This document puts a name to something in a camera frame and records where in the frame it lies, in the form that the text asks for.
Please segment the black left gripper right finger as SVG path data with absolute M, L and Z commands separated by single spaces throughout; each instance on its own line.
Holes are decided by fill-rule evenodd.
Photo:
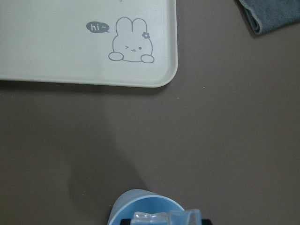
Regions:
M 211 220 L 210 219 L 202 219 L 202 225 L 211 225 Z

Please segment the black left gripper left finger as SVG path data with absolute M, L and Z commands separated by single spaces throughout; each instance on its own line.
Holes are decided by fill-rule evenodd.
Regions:
M 123 218 L 120 221 L 120 225 L 131 225 L 131 219 L 130 218 Z

